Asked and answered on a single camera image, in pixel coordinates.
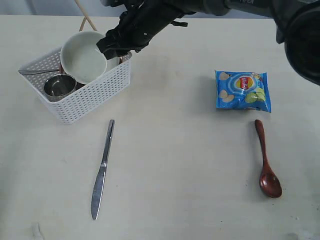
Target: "white plastic basket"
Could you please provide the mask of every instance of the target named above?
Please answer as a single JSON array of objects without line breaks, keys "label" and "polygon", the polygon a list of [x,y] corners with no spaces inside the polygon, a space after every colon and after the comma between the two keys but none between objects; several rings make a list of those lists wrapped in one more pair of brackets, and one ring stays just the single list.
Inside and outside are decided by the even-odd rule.
[{"label": "white plastic basket", "polygon": [[[23,65],[20,69],[59,69],[60,52],[61,48],[55,49]],[[59,72],[22,76],[36,91],[39,99],[50,112],[64,124],[72,124],[129,86],[131,75],[130,58],[131,54],[122,57],[122,63],[117,67],[57,102],[49,101],[43,88],[46,80]]]}]

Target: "blue chip bag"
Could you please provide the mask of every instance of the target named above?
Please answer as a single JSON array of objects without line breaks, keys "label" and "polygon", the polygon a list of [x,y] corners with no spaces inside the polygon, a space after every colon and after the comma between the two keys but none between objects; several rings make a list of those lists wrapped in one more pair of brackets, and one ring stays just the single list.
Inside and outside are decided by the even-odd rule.
[{"label": "blue chip bag", "polygon": [[271,113],[267,73],[215,71],[218,109],[253,109]]}]

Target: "knife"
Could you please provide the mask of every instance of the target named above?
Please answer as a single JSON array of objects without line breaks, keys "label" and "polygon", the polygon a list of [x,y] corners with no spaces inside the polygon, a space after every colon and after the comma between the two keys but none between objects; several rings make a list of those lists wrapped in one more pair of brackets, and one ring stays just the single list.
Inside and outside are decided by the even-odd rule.
[{"label": "knife", "polygon": [[91,199],[91,216],[93,220],[96,220],[98,218],[98,213],[100,209],[100,203],[102,198],[102,192],[104,190],[109,149],[110,149],[112,134],[114,131],[114,125],[115,125],[115,120],[110,120],[108,132],[106,134],[106,139],[105,139],[102,161],[101,161],[99,172],[96,176],[94,187],[93,187],[93,193],[92,193],[92,199]]}]

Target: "wooden stick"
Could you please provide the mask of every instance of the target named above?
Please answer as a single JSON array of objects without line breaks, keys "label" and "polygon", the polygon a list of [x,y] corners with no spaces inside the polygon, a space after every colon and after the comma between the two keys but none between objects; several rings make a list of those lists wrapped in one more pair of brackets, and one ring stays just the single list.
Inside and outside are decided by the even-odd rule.
[{"label": "wooden stick", "polygon": [[80,8],[82,14],[85,16],[85,18],[88,20],[90,26],[92,27],[93,30],[97,31],[96,26],[94,25],[94,23],[91,21],[90,17],[88,16],[86,10],[84,9],[84,7],[80,4],[79,0],[74,0],[75,3],[78,5],[78,7]]},{"label": "wooden stick", "polygon": [[82,20],[82,23],[81,23],[79,32],[81,32],[81,31],[84,29],[84,26],[85,26],[86,21],[87,21],[87,19],[86,19],[86,17],[84,17],[83,20]]}]

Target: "chip bag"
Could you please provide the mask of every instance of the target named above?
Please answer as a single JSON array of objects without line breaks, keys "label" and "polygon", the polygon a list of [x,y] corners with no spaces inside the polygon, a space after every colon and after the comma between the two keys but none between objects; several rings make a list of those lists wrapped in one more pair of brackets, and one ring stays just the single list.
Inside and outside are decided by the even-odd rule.
[{"label": "chip bag", "polygon": [[218,109],[253,109],[271,113],[267,73],[215,71]]}]

